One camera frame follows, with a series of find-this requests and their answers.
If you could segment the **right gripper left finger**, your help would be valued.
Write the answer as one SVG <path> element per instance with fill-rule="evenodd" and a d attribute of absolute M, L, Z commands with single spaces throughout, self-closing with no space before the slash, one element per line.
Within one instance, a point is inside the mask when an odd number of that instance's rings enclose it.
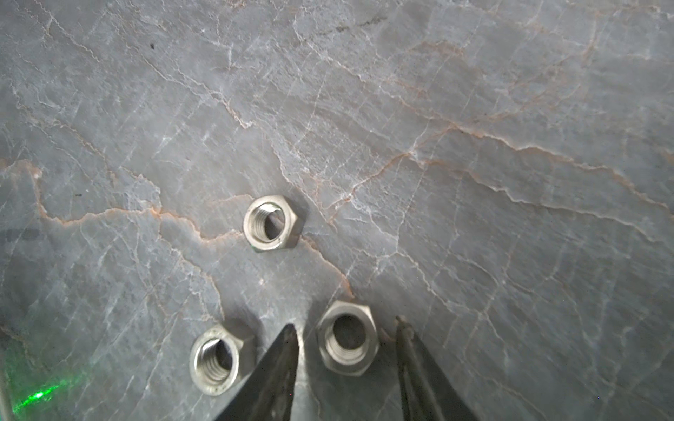
<path fill-rule="evenodd" d="M 299 343 L 287 324 L 236 397 L 215 420 L 290 420 L 298 371 Z"/>

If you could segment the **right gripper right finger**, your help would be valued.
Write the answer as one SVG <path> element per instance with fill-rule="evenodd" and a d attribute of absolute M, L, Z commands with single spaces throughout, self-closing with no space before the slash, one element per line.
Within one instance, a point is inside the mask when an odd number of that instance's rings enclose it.
<path fill-rule="evenodd" d="M 475 420 L 414 327 L 396 317 L 398 381 L 405 420 Z"/>

